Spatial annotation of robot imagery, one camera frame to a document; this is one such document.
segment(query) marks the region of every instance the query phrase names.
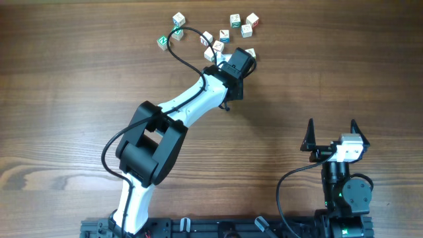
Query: wooden table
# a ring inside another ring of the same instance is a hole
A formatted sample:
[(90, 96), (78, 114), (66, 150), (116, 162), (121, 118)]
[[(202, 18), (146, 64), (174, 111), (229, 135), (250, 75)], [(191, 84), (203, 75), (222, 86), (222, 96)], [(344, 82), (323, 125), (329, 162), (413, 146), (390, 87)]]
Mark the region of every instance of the wooden table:
[[(179, 11), (215, 37), (230, 14), (254, 11), (253, 36), (231, 29), (225, 53), (254, 48), (258, 68), (243, 101), (190, 128), (151, 216), (278, 215), (278, 179), (309, 164), (299, 151), (308, 119), (328, 144), (355, 118), (371, 147), (350, 168), (375, 183), (377, 237), (421, 237), (422, 10), (364, 0), (0, 7), (0, 237), (77, 237), (81, 220), (117, 208), (122, 181), (102, 168), (104, 144), (141, 102), (168, 101), (198, 80), (156, 43)], [(198, 35), (184, 34), (174, 51), (210, 65)], [(282, 204), (288, 215), (324, 208), (320, 169), (285, 181)]]

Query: small robot arm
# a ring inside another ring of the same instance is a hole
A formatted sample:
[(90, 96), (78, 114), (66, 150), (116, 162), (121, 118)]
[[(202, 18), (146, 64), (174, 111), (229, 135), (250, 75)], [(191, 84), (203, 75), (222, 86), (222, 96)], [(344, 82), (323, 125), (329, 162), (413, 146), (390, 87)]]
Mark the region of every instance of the small robot arm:
[[(188, 128), (207, 111), (216, 107), (229, 110), (227, 102), (242, 100), (243, 79), (249, 75), (253, 64), (256, 67), (254, 58), (237, 48), (228, 62), (222, 62), (221, 67), (212, 65), (203, 69), (205, 87), (201, 77), (173, 100), (158, 106), (145, 101), (137, 108), (130, 125), (146, 118), (152, 120), (127, 131), (116, 149), (122, 175), (133, 184), (131, 196), (128, 197), (129, 184), (124, 182), (119, 207), (110, 216), (117, 235), (120, 235), (118, 231), (121, 230), (127, 199), (130, 201), (124, 222), (125, 232), (136, 234), (144, 226), (154, 188), (173, 168)], [(165, 113), (186, 102), (203, 88), (189, 103), (172, 113)], [(160, 143), (146, 136), (145, 130), (161, 134)]]

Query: wire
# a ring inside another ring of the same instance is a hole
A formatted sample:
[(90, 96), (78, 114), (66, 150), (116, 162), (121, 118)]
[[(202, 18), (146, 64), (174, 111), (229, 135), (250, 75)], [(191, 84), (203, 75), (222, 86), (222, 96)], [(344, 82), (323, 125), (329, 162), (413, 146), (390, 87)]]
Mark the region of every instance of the wire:
[[(170, 40), (170, 37), (172, 36), (172, 34), (174, 33), (174, 32), (176, 32), (177, 30), (180, 30), (180, 29), (186, 29), (186, 30), (192, 30), (192, 31), (194, 31), (194, 32), (196, 32), (196, 33), (198, 33), (200, 36), (202, 36), (203, 38), (204, 38), (204, 40), (206, 40), (206, 42), (208, 43), (208, 46), (211, 46), (212, 44), (207, 40), (207, 38), (201, 33), (201, 32), (199, 32), (198, 30), (196, 30), (196, 29), (194, 29), (194, 28), (190, 28), (190, 27), (180, 27), (180, 28), (177, 28), (177, 29), (174, 29), (174, 30), (172, 30), (172, 32), (167, 36), (167, 48), (168, 48), (168, 50), (169, 50), (169, 52), (171, 53), (171, 55), (173, 56), (173, 57), (175, 57), (178, 61), (180, 61), (180, 62), (182, 62), (184, 65), (186, 65), (186, 66), (188, 66), (189, 68), (191, 68), (192, 70), (194, 70), (195, 72), (197, 72), (199, 75), (200, 75), (200, 77), (203, 79), (203, 85), (202, 85), (202, 87), (201, 87), (201, 89), (195, 94), (195, 95), (193, 95), (192, 97), (190, 97), (189, 99), (187, 99), (186, 101), (184, 101), (183, 103), (181, 103), (181, 104), (179, 104), (178, 106), (176, 106), (176, 107), (174, 107), (174, 108), (172, 108), (171, 110), (168, 110), (167, 112), (164, 112), (164, 113), (162, 113), (162, 114), (159, 114), (159, 115), (156, 115), (156, 116), (151, 116), (151, 117), (149, 117), (149, 118), (145, 118), (145, 119), (143, 119), (143, 120), (140, 120), (140, 121), (138, 121), (138, 122), (135, 122), (135, 123), (133, 123), (133, 124), (131, 124), (131, 125), (129, 125), (129, 126), (127, 126), (127, 127), (125, 127), (123, 130), (121, 130), (120, 132), (118, 132), (116, 135), (114, 135), (108, 142), (107, 142), (107, 144), (104, 146), (104, 148), (103, 148), (103, 151), (102, 151), (102, 153), (101, 153), (101, 163), (102, 163), (102, 165), (103, 165), (103, 167), (104, 167), (104, 169), (107, 171), (107, 172), (109, 172), (111, 175), (114, 175), (115, 177), (118, 177), (119, 179), (122, 179), (122, 180), (124, 180), (124, 181), (126, 181), (127, 183), (128, 183), (128, 185), (129, 185), (129, 190), (128, 190), (128, 197), (126, 198), (126, 203), (125, 203), (125, 208), (124, 208), (124, 213), (123, 213), (123, 216), (122, 216), (122, 230), (121, 230), (121, 232), (122, 232), (122, 234), (121, 234), (121, 236), (122, 236), (122, 238), (124, 238), (124, 235), (125, 235), (125, 222), (126, 222), (126, 216), (128, 215), (128, 208), (129, 208), (129, 203), (130, 203), (130, 200), (131, 200), (131, 195), (132, 195), (132, 190), (133, 190), (133, 188), (134, 188), (134, 185), (132, 184), (132, 182), (128, 179), (128, 178), (126, 178), (125, 176), (123, 176), (123, 175), (120, 175), (120, 174), (118, 174), (118, 173), (116, 173), (116, 172), (114, 172), (113, 170), (111, 170), (108, 166), (107, 166), (107, 164), (106, 164), (106, 153), (107, 153), (107, 151), (108, 151), (108, 149), (109, 149), (109, 147), (113, 144), (113, 142), (115, 142), (120, 136), (122, 136), (123, 134), (125, 134), (126, 132), (128, 132), (129, 130), (132, 130), (132, 129), (134, 129), (134, 128), (136, 128), (137, 126), (139, 126), (139, 125), (142, 125), (142, 124), (144, 124), (144, 123), (148, 123), (148, 122), (150, 122), (150, 121), (152, 121), (152, 120), (154, 120), (154, 119), (156, 119), (156, 118), (158, 118), (158, 117), (160, 117), (160, 116), (162, 116), (162, 115), (168, 115), (168, 114), (170, 114), (170, 113), (172, 113), (172, 112), (176, 112), (177, 110), (179, 110), (180, 108), (182, 108), (183, 106), (185, 106), (186, 104), (188, 104), (189, 102), (191, 102), (192, 100), (194, 100), (196, 97), (198, 97), (203, 91), (205, 91), (205, 89), (206, 89), (206, 84), (207, 84), (207, 81), (206, 81), (206, 78), (204, 77), (204, 74), (200, 71), (200, 70), (198, 70), (197, 68), (195, 68), (194, 66), (192, 66), (192, 65), (190, 65), (189, 63), (187, 63), (186, 61), (184, 61), (183, 59), (181, 59), (181, 58), (179, 58), (175, 53), (173, 53), (173, 51), (171, 50), (171, 47), (170, 47), (170, 45), (169, 45), (169, 40)], [(213, 55), (214, 55), (214, 63), (215, 64), (217, 64), (217, 60), (216, 60), (216, 53), (214, 52), (214, 50), (213, 50), (213, 48), (212, 47), (210, 47), (211, 48), (211, 51), (213, 52)]]
[(144, 233), (145, 238), (151, 238), (151, 232), (150, 231), (146, 231)]
[(221, 64), (223, 64), (223, 63), (227, 63), (225, 60), (223, 60), (222, 62), (220, 62), (218, 65), (217, 65), (217, 67), (219, 67)]
[(172, 34), (173, 33), (175, 33), (175, 32), (177, 32), (178, 30), (192, 30), (193, 32), (196, 32), (197, 34), (199, 34), (200, 36), (202, 36), (203, 38), (204, 38), (204, 40), (207, 42), (207, 44), (208, 44), (208, 47), (210, 47), (211, 48), (211, 51), (213, 52), (213, 56), (214, 56), (214, 64), (215, 65), (217, 65), (217, 57), (216, 57), (216, 53), (214, 52), (214, 49), (213, 49), (213, 47), (212, 47), (212, 43), (210, 43), (210, 41), (209, 40), (207, 40), (207, 38), (201, 33), (201, 32), (199, 32), (198, 30), (196, 30), (196, 29), (194, 29), (194, 28), (190, 28), (190, 27), (187, 27), (187, 26), (180, 26), (179, 28), (176, 28), (176, 29), (174, 29), (174, 30), (172, 30), (171, 31), (171, 33), (167, 36), (167, 42), (166, 42), (166, 44), (167, 44), (167, 49), (169, 50), (169, 52), (171, 53), (171, 55), (173, 56), (173, 57), (175, 57), (177, 60), (179, 60), (181, 63), (183, 63), (184, 65), (186, 65), (186, 66), (188, 66), (188, 67), (190, 67), (191, 69), (193, 69), (195, 72), (197, 72), (197, 73), (200, 73), (201, 74), (201, 72), (200, 72), (200, 70), (198, 70), (198, 69), (196, 69), (194, 66), (192, 66), (192, 65), (190, 65), (189, 63), (187, 63), (186, 61), (184, 61), (183, 59), (181, 59), (181, 58), (179, 58), (176, 54), (174, 54), (173, 53), (173, 51), (171, 50), (171, 45), (170, 45), (170, 39), (171, 39), (171, 36), (172, 36)]
[(372, 181), (371, 178), (369, 178), (369, 177), (367, 177), (367, 176), (365, 176), (361, 173), (355, 173), (353, 175), (350, 175), (350, 179), (352, 179), (354, 177), (358, 177), (358, 178), (362, 178), (362, 179), (366, 180), (370, 184), (370, 191), (373, 191), (374, 185), (373, 185), (373, 181)]
[(252, 72), (254, 72), (254, 70), (256, 70), (256, 68), (257, 68), (257, 61), (256, 61), (256, 59), (254, 59), (254, 57), (252, 57), (251, 56), (251, 59), (252, 60), (254, 60), (254, 67), (252, 68), (252, 70), (250, 70), (245, 76), (244, 76), (244, 79), (246, 78), (246, 77), (248, 77)]
[(286, 225), (286, 227), (288, 228), (288, 230), (291, 232), (291, 233), (293, 233), (297, 238), (301, 238), (299, 235), (297, 235), (294, 231), (293, 231), (293, 229), (288, 225), (288, 222), (286, 221), (286, 219), (285, 219), (285, 216), (284, 216), (284, 213), (282, 212), (282, 207), (280, 206), (280, 185), (281, 185), (281, 183), (282, 183), (282, 181), (284, 180), (284, 179), (286, 179), (286, 177), (288, 177), (288, 176), (290, 176), (290, 175), (292, 175), (292, 174), (294, 174), (294, 173), (296, 173), (296, 172), (300, 172), (300, 171), (304, 171), (304, 170), (307, 170), (307, 169), (312, 169), (312, 168), (314, 168), (314, 167), (317, 167), (317, 166), (319, 166), (319, 165), (322, 165), (323, 163), (326, 163), (330, 158), (332, 158), (332, 156), (334, 155), (334, 153), (331, 155), (331, 156), (329, 156), (327, 159), (325, 159), (324, 161), (320, 161), (320, 162), (318, 162), (318, 163), (315, 163), (315, 164), (312, 164), (312, 165), (308, 165), (308, 166), (305, 166), (305, 167), (302, 167), (302, 168), (298, 168), (298, 169), (294, 169), (294, 170), (292, 170), (292, 171), (290, 171), (290, 172), (288, 172), (288, 173), (286, 173), (284, 176), (282, 176), (282, 178), (280, 178), (280, 180), (279, 180), (279, 182), (278, 182), (278, 185), (277, 185), (277, 187), (276, 187), (276, 203), (277, 203), (277, 205), (278, 205), (278, 209), (279, 209), (279, 214), (280, 214), (280, 216), (281, 216), (281, 218), (282, 218), (282, 221), (285, 223), (285, 225)]

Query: cube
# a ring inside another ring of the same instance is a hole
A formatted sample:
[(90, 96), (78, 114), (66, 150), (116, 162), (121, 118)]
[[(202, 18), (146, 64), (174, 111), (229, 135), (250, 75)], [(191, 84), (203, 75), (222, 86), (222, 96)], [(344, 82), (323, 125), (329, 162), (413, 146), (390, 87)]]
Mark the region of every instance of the cube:
[(229, 30), (220, 30), (220, 42), (229, 43)]
[(204, 52), (204, 57), (208, 60), (213, 62), (214, 61), (214, 54), (210, 47), (207, 47), (207, 50)]
[(249, 24), (243, 25), (241, 27), (241, 35), (243, 38), (252, 36), (252, 27)]
[(245, 51), (248, 52), (252, 57), (254, 57), (254, 59), (256, 58), (256, 52), (254, 51), (254, 48), (247, 49)]
[(161, 36), (158, 40), (157, 40), (157, 44), (159, 45), (159, 47), (162, 50), (167, 50), (167, 38), (166, 36)]
[(172, 38), (177, 39), (177, 40), (180, 40), (183, 36), (184, 36), (184, 31), (182, 29), (177, 30), (176, 32), (174, 32), (172, 34)]
[(249, 16), (247, 16), (246, 22), (247, 24), (250, 24), (251, 27), (255, 27), (258, 24), (258, 16), (256, 16), (254, 13), (251, 13)]
[(224, 47), (225, 47), (225, 44), (220, 42), (219, 40), (216, 40), (213, 44), (213, 49), (218, 52), (222, 52)]
[(232, 28), (241, 27), (241, 17), (239, 16), (239, 14), (231, 15), (231, 17), (229, 19), (231, 21), (231, 27)]
[[(209, 32), (204, 32), (203, 35), (209, 40), (210, 44), (213, 42), (213, 36)], [(206, 40), (204, 40), (203, 36), (200, 36), (200, 42), (201, 44), (208, 46), (208, 43)]]
[(181, 13), (177, 13), (175, 16), (173, 16), (173, 23), (175, 26), (182, 26), (185, 24), (185, 17)]

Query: black cable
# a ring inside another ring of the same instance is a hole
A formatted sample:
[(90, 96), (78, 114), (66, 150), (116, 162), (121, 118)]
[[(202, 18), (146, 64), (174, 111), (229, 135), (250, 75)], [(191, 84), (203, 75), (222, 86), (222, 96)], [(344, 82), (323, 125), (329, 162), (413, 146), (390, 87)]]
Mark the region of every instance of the black cable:
[(217, 67), (219, 67), (221, 64), (223, 64), (223, 63), (227, 63), (225, 60), (223, 60), (222, 62), (220, 62), (218, 65), (217, 65)]
[[(206, 84), (207, 84), (207, 81), (206, 81), (206, 78), (204, 77), (204, 74), (200, 71), (200, 70), (198, 70), (197, 68), (195, 68), (194, 66), (192, 66), (192, 65), (190, 65), (189, 63), (187, 63), (186, 61), (184, 61), (183, 59), (181, 59), (181, 58), (179, 58), (175, 53), (173, 53), (173, 51), (171, 50), (171, 47), (170, 47), (170, 45), (169, 45), (169, 39), (170, 39), (170, 37), (172, 36), (172, 34), (174, 33), (174, 32), (176, 32), (177, 30), (180, 30), (180, 29), (187, 29), (187, 30), (192, 30), (192, 31), (194, 31), (194, 32), (197, 32), (200, 36), (202, 36), (205, 40), (206, 40), (206, 42), (208, 43), (208, 45), (209, 46), (211, 46), (211, 44), (210, 44), (210, 42), (207, 40), (207, 38), (201, 33), (201, 32), (199, 32), (198, 30), (196, 30), (196, 29), (193, 29), (193, 28), (190, 28), (190, 27), (180, 27), (180, 28), (177, 28), (177, 29), (174, 29), (170, 34), (169, 34), (169, 36), (167, 37), (167, 48), (168, 48), (168, 50), (169, 50), (169, 52), (172, 54), (172, 56), (173, 57), (175, 57), (177, 60), (179, 60), (180, 62), (182, 62), (184, 65), (186, 65), (186, 66), (188, 66), (189, 68), (191, 68), (191, 69), (193, 69), (195, 72), (197, 72), (199, 75), (200, 75), (200, 77), (203, 79), (203, 85), (202, 85), (202, 87), (201, 87), (201, 89), (195, 94), (195, 95), (193, 95), (192, 97), (190, 97), (189, 99), (187, 99), (186, 101), (184, 101), (183, 103), (181, 103), (181, 104), (179, 104), (178, 106), (176, 106), (176, 107), (174, 107), (174, 108), (172, 108), (171, 110), (169, 110), (169, 111), (167, 111), (167, 112), (164, 112), (164, 113), (162, 113), (162, 114), (159, 114), (159, 115), (156, 115), (156, 116), (151, 116), (151, 117), (149, 117), (149, 118), (145, 118), (145, 119), (143, 119), (143, 120), (140, 120), (140, 121), (138, 121), (138, 122), (135, 122), (135, 123), (133, 123), (133, 124), (131, 124), (131, 125), (129, 125), (129, 126), (127, 126), (127, 127), (125, 127), (123, 130), (121, 130), (120, 132), (118, 132), (116, 135), (114, 135), (108, 142), (107, 142), (107, 144), (104, 146), (104, 149), (103, 149), (103, 151), (102, 151), (102, 153), (101, 153), (101, 163), (102, 163), (102, 165), (103, 165), (103, 167), (104, 167), (104, 169), (107, 171), (107, 172), (109, 172), (111, 175), (114, 175), (115, 177), (118, 177), (119, 179), (122, 179), (122, 180), (124, 180), (124, 181), (126, 181), (127, 183), (128, 183), (128, 185), (129, 185), (129, 190), (128, 190), (128, 197), (127, 197), (127, 199), (126, 199), (126, 203), (125, 203), (125, 208), (124, 208), (124, 213), (123, 213), (123, 217), (122, 217), (122, 234), (121, 234), (121, 236), (122, 236), (122, 238), (124, 238), (124, 235), (125, 235), (125, 221), (126, 221), (126, 216), (128, 215), (128, 208), (129, 208), (129, 203), (130, 203), (130, 200), (131, 200), (131, 195), (132, 195), (132, 189), (134, 188), (134, 186), (133, 186), (133, 184), (132, 184), (132, 182), (128, 179), (128, 178), (126, 178), (126, 177), (124, 177), (124, 176), (122, 176), (122, 175), (120, 175), (120, 174), (118, 174), (118, 173), (116, 173), (116, 172), (114, 172), (113, 170), (111, 170), (108, 166), (107, 166), (107, 164), (106, 164), (106, 153), (107, 153), (107, 150), (109, 149), (109, 147), (113, 144), (113, 142), (115, 142), (121, 135), (123, 135), (123, 134), (125, 134), (126, 132), (128, 132), (129, 130), (132, 130), (132, 129), (134, 129), (134, 128), (136, 128), (137, 126), (139, 126), (139, 125), (141, 125), (141, 124), (144, 124), (144, 123), (148, 123), (148, 122), (150, 122), (150, 121), (152, 121), (152, 120), (154, 120), (154, 119), (156, 119), (156, 118), (158, 118), (158, 117), (160, 117), (160, 116), (162, 116), (162, 115), (168, 115), (168, 114), (170, 114), (170, 113), (172, 113), (172, 112), (176, 112), (177, 110), (179, 110), (181, 107), (183, 107), (183, 106), (185, 106), (186, 104), (188, 104), (189, 102), (191, 102), (192, 100), (194, 100), (196, 97), (198, 97), (198, 95), (200, 95), (201, 93), (202, 93), (202, 91), (205, 91), (205, 89), (206, 89)], [(216, 54), (215, 54), (215, 52), (214, 52), (214, 50), (213, 50), (213, 48), (212, 47), (210, 47), (211, 48), (211, 50), (212, 50), (212, 52), (213, 52), (213, 55), (214, 55), (214, 58), (215, 58), (215, 64), (217, 64), (217, 60), (216, 60)]]
[(365, 176), (361, 173), (355, 173), (353, 175), (350, 175), (350, 179), (352, 179), (354, 177), (358, 177), (358, 178), (362, 178), (362, 179), (366, 180), (370, 184), (370, 191), (373, 191), (374, 185), (373, 185), (373, 181), (372, 181), (371, 178), (369, 178), (369, 177), (367, 177), (367, 176)]
[(207, 40), (207, 38), (201, 33), (201, 32), (199, 32), (198, 30), (196, 30), (196, 29), (194, 29), (194, 28), (190, 28), (190, 27), (187, 27), (187, 26), (180, 26), (179, 28), (176, 28), (176, 29), (174, 29), (174, 30), (172, 30), (171, 31), (171, 33), (167, 36), (167, 42), (166, 42), (166, 45), (167, 45), (167, 49), (169, 50), (169, 52), (171, 53), (171, 55), (173, 56), (173, 57), (175, 57), (177, 60), (179, 60), (181, 63), (183, 63), (184, 65), (186, 65), (186, 66), (188, 66), (188, 67), (190, 67), (191, 69), (193, 69), (195, 72), (197, 72), (197, 73), (201, 73), (198, 69), (196, 69), (194, 66), (192, 66), (192, 65), (190, 65), (189, 63), (187, 63), (186, 61), (184, 61), (183, 59), (181, 59), (181, 58), (179, 58), (176, 54), (174, 54), (173, 53), (173, 51), (171, 50), (171, 45), (170, 45), (170, 39), (171, 39), (171, 36), (172, 36), (172, 34), (173, 33), (175, 33), (175, 32), (177, 32), (178, 30), (192, 30), (193, 32), (196, 32), (197, 34), (199, 34), (200, 36), (202, 36), (203, 38), (204, 38), (204, 40), (207, 42), (207, 44), (208, 44), (208, 47), (210, 47), (211, 48), (211, 51), (213, 52), (213, 55), (214, 55), (214, 64), (215, 65), (217, 65), (217, 57), (216, 57), (216, 53), (214, 52), (214, 49), (213, 49), (213, 47), (212, 47), (212, 43), (210, 43), (210, 41), (209, 40)]
[(254, 67), (252, 68), (252, 70), (250, 70), (245, 76), (244, 76), (244, 79), (246, 78), (246, 77), (248, 77), (252, 72), (254, 72), (254, 70), (256, 70), (256, 68), (257, 68), (257, 61), (256, 61), (256, 59), (254, 59), (254, 57), (251, 57), (251, 59), (253, 59), (254, 60)]
[(294, 173), (296, 173), (296, 172), (299, 172), (299, 171), (304, 171), (304, 170), (306, 170), (306, 169), (311, 169), (311, 168), (314, 168), (314, 167), (317, 167), (317, 166), (319, 166), (319, 165), (322, 165), (323, 163), (326, 163), (330, 158), (332, 158), (332, 156), (334, 155), (334, 153), (331, 155), (331, 156), (329, 156), (327, 159), (325, 159), (324, 161), (320, 161), (320, 162), (318, 162), (318, 163), (315, 163), (315, 164), (312, 164), (312, 165), (308, 165), (308, 166), (305, 166), (305, 167), (302, 167), (302, 168), (299, 168), (299, 169), (294, 169), (294, 170), (292, 170), (292, 171), (290, 171), (290, 172), (288, 172), (288, 173), (286, 173), (284, 176), (282, 176), (282, 178), (280, 178), (280, 180), (279, 180), (279, 182), (278, 182), (278, 185), (277, 185), (277, 187), (276, 187), (276, 203), (277, 203), (277, 205), (278, 205), (278, 209), (279, 209), (279, 214), (280, 214), (280, 216), (281, 216), (281, 218), (282, 218), (282, 221), (285, 223), (285, 225), (286, 225), (286, 227), (289, 229), (289, 231), (291, 232), (291, 233), (293, 233), (297, 238), (301, 238), (299, 235), (297, 235), (294, 231), (293, 231), (293, 229), (288, 225), (288, 222), (286, 221), (286, 219), (285, 219), (285, 216), (284, 216), (284, 213), (282, 212), (282, 207), (280, 206), (280, 185), (281, 185), (281, 183), (282, 183), (282, 181), (284, 180), (284, 179), (286, 179), (286, 177), (288, 177), (288, 176), (290, 176), (290, 175), (292, 175), (292, 174), (294, 174)]

